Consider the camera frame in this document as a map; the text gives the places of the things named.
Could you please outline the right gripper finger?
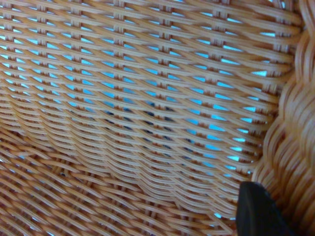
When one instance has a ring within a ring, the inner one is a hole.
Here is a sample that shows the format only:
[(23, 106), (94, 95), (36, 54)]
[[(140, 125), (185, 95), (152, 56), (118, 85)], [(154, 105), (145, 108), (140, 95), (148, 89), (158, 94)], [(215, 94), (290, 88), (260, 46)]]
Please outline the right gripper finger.
[(259, 183), (240, 184), (236, 211), (239, 236), (293, 236), (268, 191)]

